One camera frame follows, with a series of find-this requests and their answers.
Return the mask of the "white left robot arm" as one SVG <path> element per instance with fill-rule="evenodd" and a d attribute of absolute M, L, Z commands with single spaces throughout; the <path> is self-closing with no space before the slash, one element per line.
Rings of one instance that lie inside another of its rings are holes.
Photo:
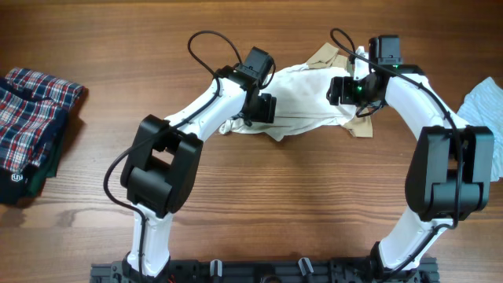
<path fill-rule="evenodd" d="M 245 61 L 217 70 L 209 88 L 180 112 L 141 121 L 120 176 L 134 211 L 133 245 L 123 260 L 129 279 L 167 278 L 172 219 L 193 189 L 204 142 L 228 119 L 274 121 L 277 100 L 262 92 L 274 67 L 254 47 Z"/>

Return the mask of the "white camouflage baby garment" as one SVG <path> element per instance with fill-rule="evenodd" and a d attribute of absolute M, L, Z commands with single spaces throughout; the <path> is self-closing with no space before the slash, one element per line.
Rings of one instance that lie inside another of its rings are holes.
<path fill-rule="evenodd" d="M 265 133 L 279 142 L 286 136 L 305 133 L 321 126 L 341 126 L 357 138 L 371 138 L 373 125 L 367 117 L 356 116 L 354 105 L 330 105 L 326 99 L 331 79 L 349 75 L 348 58 L 335 46 L 325 43 L 307 62 L 283 68 L 273 75 L 265 92 L 277 99 L 272 123 L 228 119 L 220 134 Z"/>

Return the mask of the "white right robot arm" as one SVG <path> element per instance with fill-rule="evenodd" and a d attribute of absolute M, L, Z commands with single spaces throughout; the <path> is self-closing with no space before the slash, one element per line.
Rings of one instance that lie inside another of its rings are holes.
<path fill-rule="evenodd" d="M 389 106 L 417 140 L 405 182 L 407 207 L 393 230 L 376 243 L 370 259 L 375 278 L 403 277 L 447 230 L 486 207 L 494 134 L 473 126 L 432 89 L 423 70 L 404 64 L 400 39 L 380 35 L 368 47 L 343 48 L 353 75 L 335 77 L 331 105 L 354 105 L 357 117 Z"/>

